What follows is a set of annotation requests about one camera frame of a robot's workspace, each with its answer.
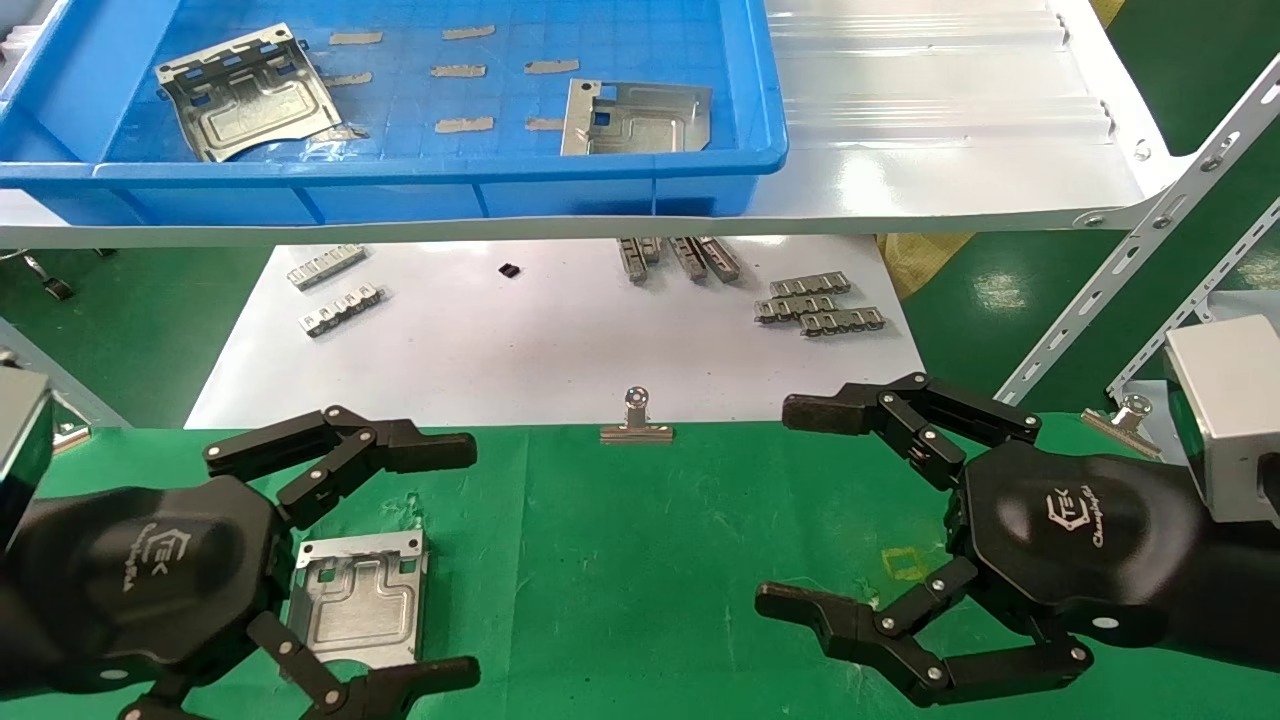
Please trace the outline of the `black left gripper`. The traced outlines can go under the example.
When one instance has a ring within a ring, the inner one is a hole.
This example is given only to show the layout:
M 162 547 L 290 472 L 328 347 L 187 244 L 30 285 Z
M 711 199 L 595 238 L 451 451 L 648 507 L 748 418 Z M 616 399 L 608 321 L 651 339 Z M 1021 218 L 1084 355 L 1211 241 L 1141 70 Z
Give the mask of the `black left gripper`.
M 380 471 L 471 468 L 474 436 L 334 405 L 219 441 L 204 460 L 216 478 L 200 486 L 33 501 L 20 523 L 22 692 L 154 682 L 123 719 L 192 719 L 192 689 L 256 650 L 308 698 L 305 719 L 404 719 L 425 696 L 480 682 L 472 656 L 343 682 L 274 614 L 292 573 L 288 528 L 315 525 Z M 297 466 L 276 506 L 244 484 Z

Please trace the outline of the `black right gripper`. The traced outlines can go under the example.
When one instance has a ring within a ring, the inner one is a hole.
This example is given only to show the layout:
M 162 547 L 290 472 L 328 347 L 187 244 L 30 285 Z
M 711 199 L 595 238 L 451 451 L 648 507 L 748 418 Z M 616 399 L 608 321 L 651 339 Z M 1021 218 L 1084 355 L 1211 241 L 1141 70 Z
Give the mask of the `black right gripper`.
M 1043 451 L 1030 446 L 1038 416 L 925 373 L 790 395 L 782 424 L 878 436 L 936 489 L 957 488 L 948 524 L 966 559 L 884 610 L 778 582 L 755 592 L 759 615 L 809 628 L 826 657 L 878 671 L 918 707 L 1061 689 L 1094 662 L 1066 632 L 1114 646 L 1175 646 L 1208 612 L 1196 570 L 1210 514 L 1185 468 Z M 946 430 L 992 450 L 965 466 Z M 923 647 L 918 633 L 969 589 L 1032 644 L 950 659 Z

